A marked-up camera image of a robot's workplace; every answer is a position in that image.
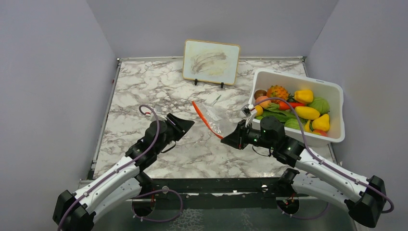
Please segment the clear zip bag orange zipper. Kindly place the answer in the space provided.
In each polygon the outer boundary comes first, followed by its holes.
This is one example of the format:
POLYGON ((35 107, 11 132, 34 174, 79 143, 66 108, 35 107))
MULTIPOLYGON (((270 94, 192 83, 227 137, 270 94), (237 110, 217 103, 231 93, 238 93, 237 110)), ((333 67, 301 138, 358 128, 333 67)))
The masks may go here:
POLYGON ((195 101, 192 101, 192 105, 199 118, 216 137, 223 139, 235 130, 236 123, 225 108, 195 101))

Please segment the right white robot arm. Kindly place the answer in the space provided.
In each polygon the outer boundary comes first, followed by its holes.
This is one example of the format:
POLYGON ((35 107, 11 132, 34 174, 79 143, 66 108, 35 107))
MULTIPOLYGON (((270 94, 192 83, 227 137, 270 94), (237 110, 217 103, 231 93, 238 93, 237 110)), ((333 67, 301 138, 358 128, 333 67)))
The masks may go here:
POLYGON ((375 228, 386 204, 384 181, 372 176, 367 178, 336 165, 300 141, 285 134, 284 126, 273 116, 261 119, 260 129, 253 129, 242 120, 235 130, 221 139, 221 143, 236 149, 247 145, 263 147, 279 162, 306 171, 307 175, 295 173, 278 182, 278 191, 285 196, 293 192, 307 194, 346 210, 359 224, 375 228))

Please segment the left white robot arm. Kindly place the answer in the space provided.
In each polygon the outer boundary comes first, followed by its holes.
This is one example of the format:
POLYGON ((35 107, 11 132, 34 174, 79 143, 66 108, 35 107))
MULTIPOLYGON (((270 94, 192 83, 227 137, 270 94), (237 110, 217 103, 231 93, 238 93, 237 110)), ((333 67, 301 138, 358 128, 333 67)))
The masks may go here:
POLYGON ((143 173, 172 142, 178 142, 194 121, 172 114, 156 117, 144 136, 132 145, 113 167, 76 190, 62 192, 52 216, 60 231, 90 231, 98 220, 120 203, 151 193, 152 180, 143 173))

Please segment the small orange fruit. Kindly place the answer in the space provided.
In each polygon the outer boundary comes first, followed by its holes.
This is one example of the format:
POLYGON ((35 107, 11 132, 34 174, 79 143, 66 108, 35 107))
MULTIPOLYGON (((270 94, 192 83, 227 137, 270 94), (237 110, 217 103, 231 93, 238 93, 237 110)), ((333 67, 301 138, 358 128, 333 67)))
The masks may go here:
POLYGON ((262 106, 256 105, 254 108, 256 110, 256 116, 261 116, 263 114, 264 110, 262 106))

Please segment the grey pen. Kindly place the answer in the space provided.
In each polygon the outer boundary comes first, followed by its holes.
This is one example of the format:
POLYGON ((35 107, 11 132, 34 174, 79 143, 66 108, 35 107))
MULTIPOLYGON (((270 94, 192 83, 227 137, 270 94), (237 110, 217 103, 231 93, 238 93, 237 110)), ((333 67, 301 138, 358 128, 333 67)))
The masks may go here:
POLYGON ((217 98, 211 103, 211 105, 215 105, 218 100, 220 99, 221 95, 218 95, 217 98))

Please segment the brown kiwi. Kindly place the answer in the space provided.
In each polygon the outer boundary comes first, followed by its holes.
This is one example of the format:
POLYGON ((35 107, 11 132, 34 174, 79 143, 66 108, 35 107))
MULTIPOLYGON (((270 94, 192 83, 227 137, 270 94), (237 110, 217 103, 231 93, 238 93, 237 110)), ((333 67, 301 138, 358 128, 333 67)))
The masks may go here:
POLYGON ((265 90, 257 90, 254 92, 254 99, 256 100, 257 98, 261 97, 261 96, 266 96, 267 95, 267 91, 265 90))

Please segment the red carrot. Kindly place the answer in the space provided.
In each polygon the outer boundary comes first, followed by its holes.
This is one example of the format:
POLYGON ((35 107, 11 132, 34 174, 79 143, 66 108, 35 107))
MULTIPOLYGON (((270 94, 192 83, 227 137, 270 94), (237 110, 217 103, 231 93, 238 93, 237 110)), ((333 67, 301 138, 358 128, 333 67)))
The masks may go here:
POLYGON ((298 106, 305 106, 305 104, 297 103, 297 102, 288 102, 288 103, 285 103, 284 101, 279 102, 279 110, 281 111, 290 110, 291 108, 296 108, 298 106))

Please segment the green leafy vegetable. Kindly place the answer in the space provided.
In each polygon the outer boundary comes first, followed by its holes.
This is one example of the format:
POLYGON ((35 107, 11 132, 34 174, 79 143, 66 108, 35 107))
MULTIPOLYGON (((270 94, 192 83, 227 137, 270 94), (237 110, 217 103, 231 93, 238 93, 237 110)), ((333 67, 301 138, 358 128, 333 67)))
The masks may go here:
POLYGON ((287 128, 300 129, 298 120, 291 109, 281 111, 279 110, 279 104, 271 103, 269 108, 263 108, 263 110, 263 114, 256 116, 255 119, 261 120, 264 117, 273 116, 287 128))

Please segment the yellow mango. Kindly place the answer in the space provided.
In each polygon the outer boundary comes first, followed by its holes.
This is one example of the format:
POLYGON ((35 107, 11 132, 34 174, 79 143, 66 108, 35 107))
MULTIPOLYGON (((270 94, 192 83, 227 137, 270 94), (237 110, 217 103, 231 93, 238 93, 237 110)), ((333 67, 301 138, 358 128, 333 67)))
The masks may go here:
POLYGON ((295 112, 300 118, 306 120, 315 120, 320 117, 320 112, 312 107, 298 106, 295 108, 295 112))

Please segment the yellow bell pepper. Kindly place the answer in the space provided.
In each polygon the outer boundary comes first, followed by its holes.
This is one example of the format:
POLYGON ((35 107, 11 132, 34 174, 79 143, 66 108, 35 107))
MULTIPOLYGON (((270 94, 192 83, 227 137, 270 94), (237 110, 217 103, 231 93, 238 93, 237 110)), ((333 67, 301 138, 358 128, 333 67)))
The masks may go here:
POLYGON ((309 104, 314 100, 314 93, 311 90, 298 90, 294 93, 294 99, 303 104, 309 104))

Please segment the red apple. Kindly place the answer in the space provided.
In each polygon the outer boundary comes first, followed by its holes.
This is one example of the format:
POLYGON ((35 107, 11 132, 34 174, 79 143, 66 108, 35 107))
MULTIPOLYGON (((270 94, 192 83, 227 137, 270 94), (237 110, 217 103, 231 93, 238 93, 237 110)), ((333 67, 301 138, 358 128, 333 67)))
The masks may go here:
POLYGON ((327 137, 327 136, 328 136, 327 132, 325 132, 325 131, 323 131, 323 130, 319 130, 319 129, 313 130, 312 133, 313 133, 313 134, 320 135, 320 136, 324 136, 324 137, 327 137))

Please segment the yellow pear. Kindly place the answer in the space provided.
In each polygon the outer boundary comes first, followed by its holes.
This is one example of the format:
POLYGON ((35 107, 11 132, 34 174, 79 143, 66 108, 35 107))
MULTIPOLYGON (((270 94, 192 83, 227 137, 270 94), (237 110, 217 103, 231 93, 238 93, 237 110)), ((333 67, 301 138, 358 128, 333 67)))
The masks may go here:
POLYGON ((313 130, 322 130, 327 132, 330 130, 330 116, 328 114, 323 114, 319 118, 312 122, 313 130))

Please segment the green cabbage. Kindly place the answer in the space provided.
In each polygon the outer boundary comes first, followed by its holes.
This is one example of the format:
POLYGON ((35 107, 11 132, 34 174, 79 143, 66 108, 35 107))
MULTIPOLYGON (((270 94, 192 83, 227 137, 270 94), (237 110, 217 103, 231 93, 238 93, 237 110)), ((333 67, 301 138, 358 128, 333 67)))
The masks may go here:
POLYGON ((314 100, 308 104, 308 107, 316 109, 321 115, 327 114, 330 111, 330 104, 322 97, 315 97, 314 100))

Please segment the white plastic bin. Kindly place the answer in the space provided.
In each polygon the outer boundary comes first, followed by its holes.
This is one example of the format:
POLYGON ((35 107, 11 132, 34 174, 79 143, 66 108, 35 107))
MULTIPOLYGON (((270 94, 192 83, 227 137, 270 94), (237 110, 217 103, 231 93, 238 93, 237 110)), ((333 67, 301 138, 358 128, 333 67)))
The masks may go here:
POLYGON ((322 97, 328 101, 330 105, 330 111, 328 112, 330 117, 330 129, 328 135, 325 137, 309 132, 305 133, 309 146, 322 147, 329 143, 340 143, 344 140, 344 93, 339 85, 271 69, 259 68, 255 71, 248 103, 255 103, 254 93, 256 90, 267 90, 272 85, 282 86, 290 93, 294 93, 297 90, 311 90, 314 96, 322 97))

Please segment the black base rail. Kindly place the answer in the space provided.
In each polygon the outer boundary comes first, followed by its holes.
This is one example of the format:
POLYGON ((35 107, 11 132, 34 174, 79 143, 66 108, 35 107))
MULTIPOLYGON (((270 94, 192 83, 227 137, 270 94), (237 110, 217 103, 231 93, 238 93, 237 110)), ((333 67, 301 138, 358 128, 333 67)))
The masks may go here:
POLYGON ((151 179, 146 174, 94 190, 86 205, 98 213, 140 196, 134 205, 155 209, 235 209, 277 207, 278 198, 303 196, 287 180, 272 178, 151 179))

